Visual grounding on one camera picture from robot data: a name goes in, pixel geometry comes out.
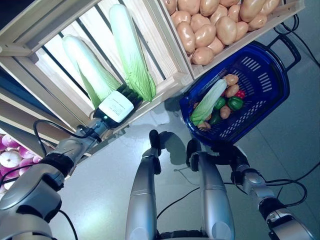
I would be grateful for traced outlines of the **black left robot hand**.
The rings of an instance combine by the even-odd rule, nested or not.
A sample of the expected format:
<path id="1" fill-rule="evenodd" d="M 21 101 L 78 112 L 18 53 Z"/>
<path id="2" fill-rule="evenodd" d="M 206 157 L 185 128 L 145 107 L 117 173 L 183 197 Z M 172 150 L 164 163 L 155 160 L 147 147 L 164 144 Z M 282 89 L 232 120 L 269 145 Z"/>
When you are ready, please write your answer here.
<path id="1" fill-rule="evenodd" d="M 110 93 L 94 111 L 93 117 L 99 118 L 108 129 L 123 124 L 141 105 L 143 98 L 127 84 L 122 84 Z"/>

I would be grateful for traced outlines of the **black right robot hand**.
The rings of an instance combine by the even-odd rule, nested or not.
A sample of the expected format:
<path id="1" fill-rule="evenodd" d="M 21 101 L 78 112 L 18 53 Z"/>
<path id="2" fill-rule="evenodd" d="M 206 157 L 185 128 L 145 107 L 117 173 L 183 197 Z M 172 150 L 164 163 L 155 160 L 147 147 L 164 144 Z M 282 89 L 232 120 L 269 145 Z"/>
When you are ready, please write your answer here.
<path id="1" fill-rule="evenodd" d="M 211 150 L 218 154 L 215 163 L 229 165 L 233 172 L 239 172 L 238 167 L 240 166 L 249 166 L 246 155 L 235 145 L 220 143 L 211 147 Z"/>

